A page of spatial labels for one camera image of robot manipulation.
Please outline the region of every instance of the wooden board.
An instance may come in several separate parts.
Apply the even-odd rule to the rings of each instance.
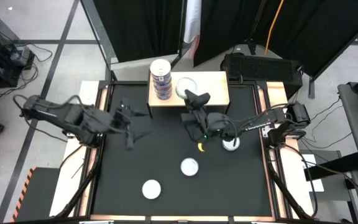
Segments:
[[[271,106],[280,103],[288,103],[284,84],[282,82],[268,82],[267,89]],[[299,150],[298,142],[295,139],[287,138],[286,143]],[[310,200],[305,173],[303,172],[303,162],[301,161],[301,157],[288,148],[282,148],[280,152],[287,189],[303,210],[307,214],[312,215],[313,206]],[[297,218],[297,215],[293,210],[292,215],[294,218]]]
[[[226,72],[172,72],[172,96],[167,100],[160,100],[154,92],[153,78],[149,83],[150,106],[185,106],[185,101],[175,93],[179,79],[191,78],[197,83],[197,95],[209,93],[211,99],[206,106],[226,106],[229,104],[229,89],[227,87]]]
[[[82,82],[79,96],[83,104],[95,104],[96,97],[98,94],[98,86],[99,81]],[[76,138],[69,139],[66,145],[63,159],[70,155],[79,146],[80,144]],[[65,205],[73,197],[74,193],[77,191],[80,185],[85,152],[86,147],[82,147],[66,161],[66,163],[60,170],[59,179],[57,181],[56,191],[53,197],[52,207],[50,208],[49,216],[54,216],[61,212]]]

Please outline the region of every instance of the black curtain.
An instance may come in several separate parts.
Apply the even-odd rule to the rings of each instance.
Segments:
[[[231,35],[213,35],[201,28],[200,45],[195,54],[195,66],[217,56],[235,44],[249,38],[250,26],[254,21],[235,21],[235,17],[244,18],[246,9],[241,4],[249,5],[248,11],[257,11],[260,1],[203,1],[201,23],[210,21],[211,17],[221,17],[214,11],[238,10],[225,14],[219,19],[214,32],[226,32],[227,27],[242,23]],[[267,1],[265,11],[253,36],[258,44],[265,45],[270,25],[273,21],[280,0]],[[358,0],[285,0],[270,37],[269,49],[285,59],[297,60],[304,65],[305,72],[317,77],[358,35]]]
[[[259,8],[258,0],[206,0],[201,5],[197,66],[248,38]]]
[[[176,54],[182,0],[94,0],[119,62]]]

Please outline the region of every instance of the orange striped tape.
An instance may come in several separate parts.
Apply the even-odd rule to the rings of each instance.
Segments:
[[[25,179],[25,183],[23,186],[23,190],[20,194],[19,200],[17,201],[17,205],[15,210],[13,211],[13,217],[11,218],[11,222],[15,222],[16,218],[17,218],[17,214],[19,214],[19,210],[22,206],[23,203],[23,199],[24,199],[24,194],[27,191],[27,188],[29,187],[30,184],[30,178],[32,176],[32,174],[34,173],[35,167],[32,167],[29,171],[29,173],[27,174],[27,178]]]

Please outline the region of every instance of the yellow cable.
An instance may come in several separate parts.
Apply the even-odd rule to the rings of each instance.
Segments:
[[[277,16],[278,16],[278,14],[280,13],[280,9],[281,9],[281,6],[283,5],[283,3],[284,3],[284,0],[281,0],[280,5],[278,6],[278,9],[277,9],[276,15],[274,16],[272,25],[270,26],[270,30],[268,31],[267,42],[266,42],[266,48],[265,48],[265,57],[266,57],[266,55],[267,55],[267,50],[269,49],[270,35],[272,34],[273,26],[274,26],[274,24],[276,23]]]

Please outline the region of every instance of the white disc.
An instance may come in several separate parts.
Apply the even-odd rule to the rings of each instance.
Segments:
[[[161,186],[156,180],[148,180],[144,183],[142,192],[145,198],[155,199],[161,193]]]
[[[182,99],[187,99],[185,90],[189,90],[193,92],[194,94],[197,94],[197,84],[194,80],[191,78],[181,78],[179,79],[177,83],[177,87],[175,88],[175,91],[177,95]]]
[[[229,141],[229,142],[222,140],[222,143],[223,143],[223,148],[225,148],[227,151],[234,151],[240,146],[240,138],[237,137],[236,145],[234,145],[234,146],[233,146],[234,139],[232,141]]]
[[[180,169],[183,174],[188,177],[196,175],[198,172],[198,163],[193,158],[186,158],[180,164]]]

